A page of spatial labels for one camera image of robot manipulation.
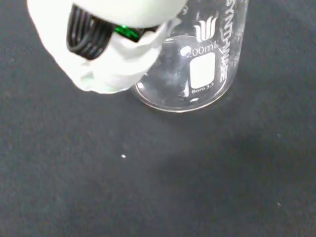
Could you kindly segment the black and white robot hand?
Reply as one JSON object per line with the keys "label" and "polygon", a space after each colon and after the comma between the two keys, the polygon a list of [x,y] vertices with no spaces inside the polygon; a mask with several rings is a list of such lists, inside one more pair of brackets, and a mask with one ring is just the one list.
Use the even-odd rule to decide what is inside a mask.
{"label": "black and white robot hand", "polygon": [[157,62],[184,0],[29,0],[43,48],[82,91],[130,89]]}

